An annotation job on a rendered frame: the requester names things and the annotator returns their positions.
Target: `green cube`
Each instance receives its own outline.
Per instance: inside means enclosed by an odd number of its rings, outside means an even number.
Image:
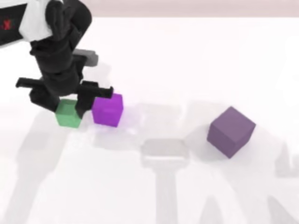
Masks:
[[[77,101],[70,99],[62,99],[55,112],[58,124],[63,127],[78,128],[81,118],[78,116],[75,106]]]

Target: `bright purple block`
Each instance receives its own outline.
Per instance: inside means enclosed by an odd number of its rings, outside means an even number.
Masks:
[[[96,98],[93,107],[93,121],[96,124],[117,127],[123,112],[122,95],[113,94],[111,99]]]
[[[250,140],[255,127],[255,123],[230,107],[210,125],[207,140],[232,158]]]

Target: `white wall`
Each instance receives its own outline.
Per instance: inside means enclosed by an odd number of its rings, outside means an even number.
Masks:
[[[298,16],[299,0],[82,0],[94,16]]]

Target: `block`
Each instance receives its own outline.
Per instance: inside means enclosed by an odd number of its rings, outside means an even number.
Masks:
[[[73,54],[79,55],[79,56],[86,56],[87,61],[85,63],[85,66],[87,66],[87,67],[95,67],[98,65],[99,56],[93,50],[75,49]]]
[[[78,128],[81,119],[78,116],[75,106],[77,101],[62,99],[55,112],[56,119],[60,126]]]
[[[96,98],[92,107],[95,124],[117,127],[123,112],[121,94],[113,94],[111,99]]]
[[[255,123],[230,107],[212,122],[207,141],[232,158],[250,140],[255,127]]]

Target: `purple cube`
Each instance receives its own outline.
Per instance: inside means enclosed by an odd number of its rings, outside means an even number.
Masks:
[[[232,158],[249,141],[255,127],[255,123],[230,107],[210,125],[207,140]]]
[[[96,98],[92,107],[96,124],[117,127],[123,112],[122,95],[113,94],[111,99]]]

